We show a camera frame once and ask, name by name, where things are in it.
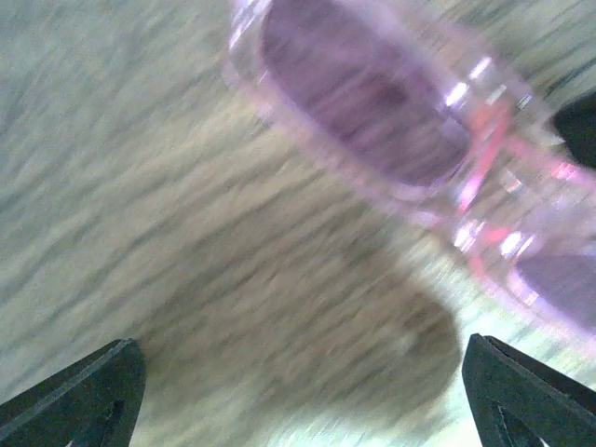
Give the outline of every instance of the gray wood surface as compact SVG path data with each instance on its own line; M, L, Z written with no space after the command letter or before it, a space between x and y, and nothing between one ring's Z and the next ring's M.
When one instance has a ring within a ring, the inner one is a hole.
M551 105L596 87L596 3L434 3ZM474 332L596 386L228 91L227 14L0 2L0 400L119 337L148 362L134 446L479 445Z

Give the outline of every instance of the wood grain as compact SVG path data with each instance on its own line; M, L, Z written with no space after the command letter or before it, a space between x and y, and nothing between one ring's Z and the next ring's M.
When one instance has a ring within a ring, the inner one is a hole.
M552 106L596 87L593 2L433 3ZM228 91L227 14L0 3L0 399L119 337L148 361L134 446L479 445L459 377L474 332L596 386Z

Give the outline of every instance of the purple lens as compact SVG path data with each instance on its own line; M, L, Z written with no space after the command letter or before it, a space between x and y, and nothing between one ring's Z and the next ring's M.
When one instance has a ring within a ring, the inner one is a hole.
M420 61L332 0L274 0L262 45L284 94L388 181L428 187L461 166L467 130Z
M550 255L521 259L521 279L587 331L596 332L596 257Z

